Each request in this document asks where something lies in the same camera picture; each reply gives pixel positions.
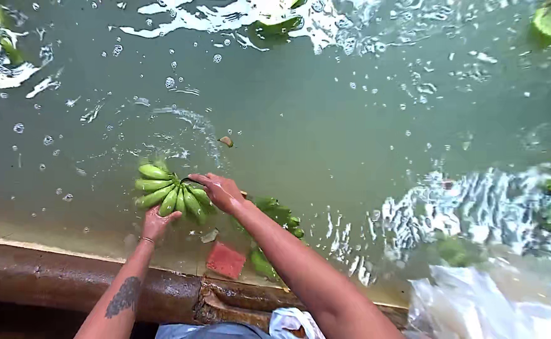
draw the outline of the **forearm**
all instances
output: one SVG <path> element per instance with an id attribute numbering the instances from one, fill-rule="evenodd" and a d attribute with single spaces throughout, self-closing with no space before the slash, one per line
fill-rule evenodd
<path id="1" fill-rule="evenodd" d="M 110 287 L 104 292 L 76 339 L 129 338 L 141 286 L 154 252 L 154 243 L 141 240 Z"/>
<path id="2" fill-rule="evenodd" d="M 312 313 L 326 337 L 400 335 L 347 277 L 252 203 L 244 203 L 234 216 L 253 236 L 282 280 Z"/>

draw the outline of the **banana bunch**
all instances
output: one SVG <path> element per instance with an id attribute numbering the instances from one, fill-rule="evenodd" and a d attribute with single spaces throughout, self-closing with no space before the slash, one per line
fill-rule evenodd
<path id="1" fill-rule="evenodd" d="M 160 204 L 159 215 L 180 211 L 182 218 L 193 215 L 200 225 L 206 223 L 208 214 L 215 211 L 211 199 L 204 189 L 179 183 L 175 173 L 169 173 L 165 165 L 144 164 L 139 167 L 141 179 L 135 181 L 135 188 L 147 193 L 135 200 L 135 206 L 148 209 Z"/>

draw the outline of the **hand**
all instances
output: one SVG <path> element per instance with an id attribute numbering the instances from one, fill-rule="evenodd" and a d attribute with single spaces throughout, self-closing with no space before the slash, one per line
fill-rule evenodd
<path id="1" fill-rule="evenodd" d="M 142 238 L 149 238 L 153 241 L 160 239 L 165 234 L 167 224 L 181 217 L 181 212 L 173 212 L 166 217 L 159 216 L 160 205 L 156 205 L 146 212 L 144 220 L 144 229 L 142 230 Z"/>
<path id="2" fill-rule="evenodd" d="M 227 214 L 234 214 L 236 208 L 245 201 L 234 180 L 212 173 L 207 175 L 190 174 L 188 177 L 203 184 L 204 191 L 211 198 L 213 204 Z"/>

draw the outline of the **floating debris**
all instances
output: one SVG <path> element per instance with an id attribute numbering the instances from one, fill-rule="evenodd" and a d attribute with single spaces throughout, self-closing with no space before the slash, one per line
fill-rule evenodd
<path id="1" fill-rule="evenodd" d="M 228 136 L 222 137 L 221 139 L 219 139 L 219 141 L 222 142 L 222 143 L 225 143 L 227 145 L 227 147 L 231 148 L 231 147 L 234 146 L 234 142 Z"/>

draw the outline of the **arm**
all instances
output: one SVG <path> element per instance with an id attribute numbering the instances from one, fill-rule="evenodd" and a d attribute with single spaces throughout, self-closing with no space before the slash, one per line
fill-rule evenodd
<path id="1" fill-rule="evenodd" d="M 181 216 L 181 212 L 174 212 L 162 218 L 158 210 L 156 206 L 146 212 L 142 239 L 79 328 L 76 339 L 129 338 L 154 242 L 165 233 L 168 223 Z"/>
<path id="2" fill-rule="evenodd" d="M 347 277 L 245 200 L 234 181 L 214 174 L 190 178 L 202 183 L 211 201 L 249 231 L 327 338 L 402 338 Z"/>

